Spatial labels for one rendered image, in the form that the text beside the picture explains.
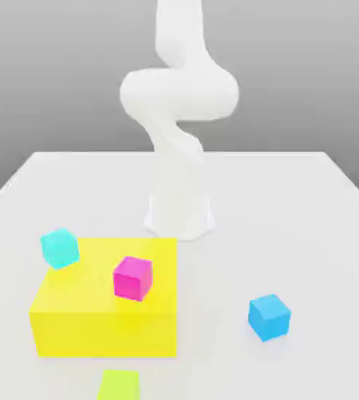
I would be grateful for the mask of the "small magenta cube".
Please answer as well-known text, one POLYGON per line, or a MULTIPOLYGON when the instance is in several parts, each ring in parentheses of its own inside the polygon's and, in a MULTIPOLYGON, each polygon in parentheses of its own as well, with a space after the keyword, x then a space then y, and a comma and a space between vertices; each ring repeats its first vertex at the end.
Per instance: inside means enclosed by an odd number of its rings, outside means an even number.
POLYGON ((115 296, 142 302, 153 283, 152 261, 125 256, 112 279, 115 296))

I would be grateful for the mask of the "small cyan cube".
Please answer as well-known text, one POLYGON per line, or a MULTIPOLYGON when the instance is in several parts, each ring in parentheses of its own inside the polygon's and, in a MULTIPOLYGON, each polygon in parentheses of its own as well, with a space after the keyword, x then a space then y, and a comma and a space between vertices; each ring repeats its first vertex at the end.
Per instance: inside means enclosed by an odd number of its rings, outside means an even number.
POLYGON ((44 260, 54 270, 72 265, 80 259, 77 238, 66 228, 42 235, 41 250, 44 260))

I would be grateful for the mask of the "small blue cube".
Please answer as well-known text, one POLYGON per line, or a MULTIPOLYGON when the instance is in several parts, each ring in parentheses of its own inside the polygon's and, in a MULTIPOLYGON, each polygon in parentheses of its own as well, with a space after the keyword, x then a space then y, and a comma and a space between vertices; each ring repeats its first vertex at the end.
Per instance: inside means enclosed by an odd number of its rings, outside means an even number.
POLYGON ((290 317, 290 309, 275 294, 250 300, 248 323, 263 342, 286 335, 290 317))

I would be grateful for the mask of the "small lime cube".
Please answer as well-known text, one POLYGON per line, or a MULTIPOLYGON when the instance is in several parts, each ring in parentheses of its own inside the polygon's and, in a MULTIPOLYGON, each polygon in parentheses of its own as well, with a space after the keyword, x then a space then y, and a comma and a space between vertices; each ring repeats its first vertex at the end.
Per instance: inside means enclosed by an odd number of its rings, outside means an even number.
POLYGON ((139 373, 105 370, 97 400, 140 400, 139 373))

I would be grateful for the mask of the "large yellow box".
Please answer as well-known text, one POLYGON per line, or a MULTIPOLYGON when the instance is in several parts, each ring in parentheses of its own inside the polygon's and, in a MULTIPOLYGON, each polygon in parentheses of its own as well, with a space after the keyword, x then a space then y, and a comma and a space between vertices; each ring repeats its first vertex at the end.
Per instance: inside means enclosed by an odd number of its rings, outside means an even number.
POLYGON ((30 307, 42 357, 170 358, 177 350, 177 240, 81 237, 80 259, 48 269, 30 307), (113 270, 126 256, 152 262, 140 302, 115 295, 113 270))

